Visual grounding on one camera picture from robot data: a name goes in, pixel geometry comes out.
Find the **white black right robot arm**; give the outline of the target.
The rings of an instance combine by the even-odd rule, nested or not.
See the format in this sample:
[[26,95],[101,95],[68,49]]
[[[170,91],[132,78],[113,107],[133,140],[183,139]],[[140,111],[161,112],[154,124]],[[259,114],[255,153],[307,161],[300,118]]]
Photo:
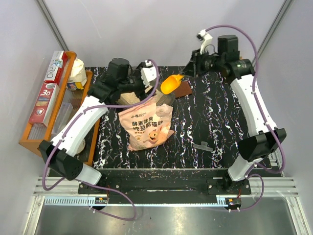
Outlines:
[[262,98],[254,97],[259,91],[253,82],[254,67],[250,60],[240,58],[238,37],[218,37],[218,51],[212,54],[206,50],[211,45],[212,36],[203,30],[197,38],[201,47],[192,51],[182,74],[196,77],[209,71],[219,72],[237,96],[248,124],[249,137],[239,141],[239,155],[220,183],[226,193],[233,194],[245,184],[248,171],[275,152],[287,133],[277,127]]

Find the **pink cat litter bag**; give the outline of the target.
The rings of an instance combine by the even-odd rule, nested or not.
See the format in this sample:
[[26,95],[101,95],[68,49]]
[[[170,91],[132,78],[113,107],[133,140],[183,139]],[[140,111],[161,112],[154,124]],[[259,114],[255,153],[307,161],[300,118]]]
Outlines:
[[120,124],[129,134],[129,150],[139,151],[164,144],[174,134],[172,113],[172,106],[158,106],[153,98],[120,112]]

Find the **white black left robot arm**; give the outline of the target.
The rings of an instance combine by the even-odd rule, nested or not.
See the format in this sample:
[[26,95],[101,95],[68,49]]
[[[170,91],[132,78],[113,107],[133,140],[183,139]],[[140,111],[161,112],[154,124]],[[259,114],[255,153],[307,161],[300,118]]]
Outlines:
[[94,193],[102,193],[106,182],[95,168],[75,158],[78,147],[96,122],[110,108],[126,109],[132,105],[118,105],[116,102],[122,94],[135,93],[138,105],[149,100],[156,88],[146,89],[151,81],[159,81],[159,71],[154,60],[148,59],[135,69],[123,58],[113,58],[107,71],[91,85],[82,105],[63,130],[52,140],[43,140],[39,151],[45,162],[42,185],[45,190],[47,170],[50,168],[62,179],[77,180],[89,184]]

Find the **yellow plastic litter scoop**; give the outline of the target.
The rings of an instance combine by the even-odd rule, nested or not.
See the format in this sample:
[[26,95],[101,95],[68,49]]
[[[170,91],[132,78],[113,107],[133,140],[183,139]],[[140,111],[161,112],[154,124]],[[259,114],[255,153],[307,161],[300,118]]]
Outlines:
[[184,78],[184,75],[181,74],[173,74],[170,75],[167,79],[165,79],[161,86],[161,92],[163,94],[169,94],[177,89],[181,85],[181,81]]

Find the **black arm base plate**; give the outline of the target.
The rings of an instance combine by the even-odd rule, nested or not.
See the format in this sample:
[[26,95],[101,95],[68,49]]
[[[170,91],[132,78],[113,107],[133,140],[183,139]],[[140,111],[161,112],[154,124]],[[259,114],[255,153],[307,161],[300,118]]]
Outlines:
[[226,169],[101,169],[98,185],[123,193],[135,191],[195,191],[209,195],[250,195],[247,179],[225,180]]

